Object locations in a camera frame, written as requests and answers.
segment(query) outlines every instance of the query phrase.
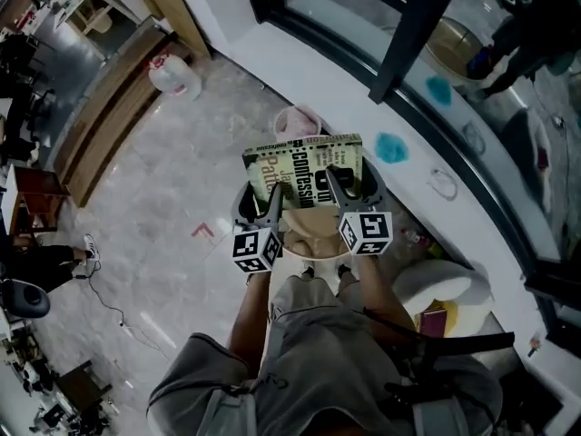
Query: shirt sleeve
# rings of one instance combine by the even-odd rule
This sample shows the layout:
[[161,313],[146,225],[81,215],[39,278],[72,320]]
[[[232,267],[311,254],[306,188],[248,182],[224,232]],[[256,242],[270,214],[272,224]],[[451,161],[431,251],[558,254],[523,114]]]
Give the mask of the shirt sleeve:
[[147,419],[154,434],[195,434],[212,391],[241,386],[248,367],[210,336],[196,333],[153,390]]

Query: black window frame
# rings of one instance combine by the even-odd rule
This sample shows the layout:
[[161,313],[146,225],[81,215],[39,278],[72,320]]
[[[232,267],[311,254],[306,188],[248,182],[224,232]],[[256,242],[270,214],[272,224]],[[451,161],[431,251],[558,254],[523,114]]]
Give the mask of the black window frame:
[[557,315],[555,302],[581,311],[579,269],[539,259],[514,209],[488,169],[431,106],[409,86],[405,75],[416,61],[451,0],[380,0],[401,12],[382,63],[352,44],[285,7],[284,0],[251,0],[259,23],[269,22],[311,46],[369,88],[375,103],[385,102],[442,156],[477,197],[523,271],[525,288],[537,301],[547,340],[581,358],[581,328]]

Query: glass pane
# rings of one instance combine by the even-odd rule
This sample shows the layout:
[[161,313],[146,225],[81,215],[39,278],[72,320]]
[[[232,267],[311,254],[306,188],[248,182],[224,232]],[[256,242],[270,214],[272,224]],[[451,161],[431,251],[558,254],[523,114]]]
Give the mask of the glass pane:
[[400,13],[380,0],[285,0],[286,6],[329,29],[380,65]]
[[495,176],[537,254],[581,235],[579,0],[451,0],[406,83]]

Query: plastic bottle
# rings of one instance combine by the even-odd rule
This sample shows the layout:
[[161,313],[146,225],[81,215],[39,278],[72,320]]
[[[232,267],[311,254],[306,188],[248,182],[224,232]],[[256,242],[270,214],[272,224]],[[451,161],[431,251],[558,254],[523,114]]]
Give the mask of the plastic bottle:
[[160,54],[149,62],[149,78],[160,91],[181,95],[190,92],[197,98],[202,91],[202,80],[179,56]]

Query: blue sticker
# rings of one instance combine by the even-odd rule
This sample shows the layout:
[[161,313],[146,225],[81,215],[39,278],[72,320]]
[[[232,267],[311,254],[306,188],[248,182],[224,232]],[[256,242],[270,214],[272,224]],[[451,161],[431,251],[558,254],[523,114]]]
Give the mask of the blue sticker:
[[445,106],[452,104],[452,89],[446,79],[432,76],[426,81],[426,86],[436,102]]
[[375,155],[386,164],[397,164],[409,159],[406,143],[394,134],[381,133],[375,141]]

